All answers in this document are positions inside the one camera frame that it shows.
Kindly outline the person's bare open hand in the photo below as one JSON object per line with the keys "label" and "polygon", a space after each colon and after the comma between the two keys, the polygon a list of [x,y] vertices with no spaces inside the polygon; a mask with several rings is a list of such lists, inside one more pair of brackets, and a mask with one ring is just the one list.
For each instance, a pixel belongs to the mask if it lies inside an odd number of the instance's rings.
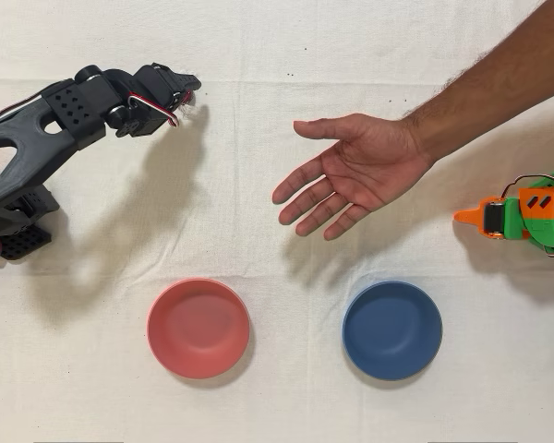
{"label": "person's bare open hand", "polygon": [[402,196],[434,164],[405,120],[350,114],[295,121],[293,129],[302,138],[333,142],[294,169],[271,196],[283,206],[279,223],[294,224],[302,237],[324,227],[325,240],[339,238]]}

